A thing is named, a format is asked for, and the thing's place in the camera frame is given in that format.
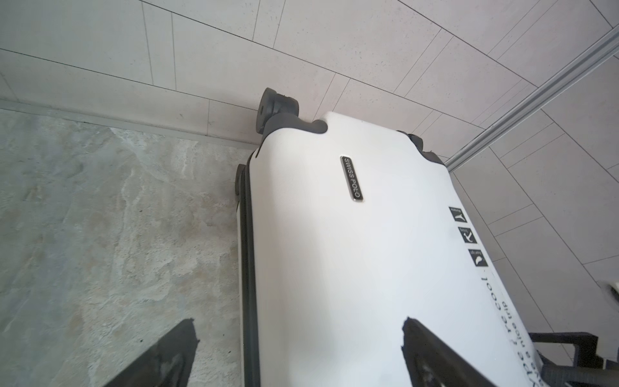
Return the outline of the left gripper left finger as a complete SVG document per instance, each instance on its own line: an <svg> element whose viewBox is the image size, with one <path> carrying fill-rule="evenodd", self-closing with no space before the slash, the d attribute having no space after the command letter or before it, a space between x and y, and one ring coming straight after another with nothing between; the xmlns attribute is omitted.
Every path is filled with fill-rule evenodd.
<svg viewBox="0 0 619 387"><path fill-rule="evenodd" d="M106 383L105 387L186 387L190 380L199 342L194 319L183 319Z"/></svg>

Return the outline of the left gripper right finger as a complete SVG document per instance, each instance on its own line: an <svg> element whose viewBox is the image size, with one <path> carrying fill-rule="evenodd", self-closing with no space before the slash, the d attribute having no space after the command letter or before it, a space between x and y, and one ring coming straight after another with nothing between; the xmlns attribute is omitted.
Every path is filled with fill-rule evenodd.
<svg viewBox="0 0 619 387"><path fill-rule="evenodd" d="M494 386L417 319L407 318L402 331L412 386Z"/></svg>

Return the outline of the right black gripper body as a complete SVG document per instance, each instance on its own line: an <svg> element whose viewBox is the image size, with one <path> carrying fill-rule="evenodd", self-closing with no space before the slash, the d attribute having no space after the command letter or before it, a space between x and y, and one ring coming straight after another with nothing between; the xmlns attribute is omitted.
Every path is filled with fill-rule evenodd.
<svg viewBox="0 0 619 387"><path fill-rule="evenodd" d="M618 386L618 361L597 354L598 337L587 332L531 332L534 343L574 347L572 365L557 365L541 355L541 377L548 386Z"/></svg>

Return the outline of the black white suitcase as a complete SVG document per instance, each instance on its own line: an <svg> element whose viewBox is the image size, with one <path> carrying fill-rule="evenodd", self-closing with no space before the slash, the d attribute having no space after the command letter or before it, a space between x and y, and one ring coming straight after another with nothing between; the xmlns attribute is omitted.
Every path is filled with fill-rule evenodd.
<svg viewBox="0 0 619 387"><path fill-rule="evenodd" d="M244 386L412 386L417 319L494 386L542 362L446 166L346 115L301 119L266 89L237 169Z"/></svg>

